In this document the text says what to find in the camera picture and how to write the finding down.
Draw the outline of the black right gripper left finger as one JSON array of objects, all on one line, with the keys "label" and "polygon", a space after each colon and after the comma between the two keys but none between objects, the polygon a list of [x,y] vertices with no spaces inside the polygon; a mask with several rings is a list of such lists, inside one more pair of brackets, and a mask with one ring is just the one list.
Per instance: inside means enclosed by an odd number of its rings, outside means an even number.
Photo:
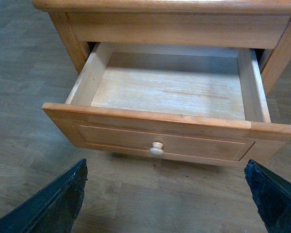
[{"label": "black right gripper left finger", "polygon": [[0,218],[0,233],[70,233],[84,199],[86,159]]}]

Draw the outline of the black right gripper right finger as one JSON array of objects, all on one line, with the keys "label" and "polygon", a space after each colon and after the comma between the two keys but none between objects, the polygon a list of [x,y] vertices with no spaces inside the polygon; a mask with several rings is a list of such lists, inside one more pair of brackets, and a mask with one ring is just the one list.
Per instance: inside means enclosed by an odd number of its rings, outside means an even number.
[{"label": "black right gripper right finger", "polygon": [[244,172],[267,232],[291,233],[291,183],[254,160]]}]

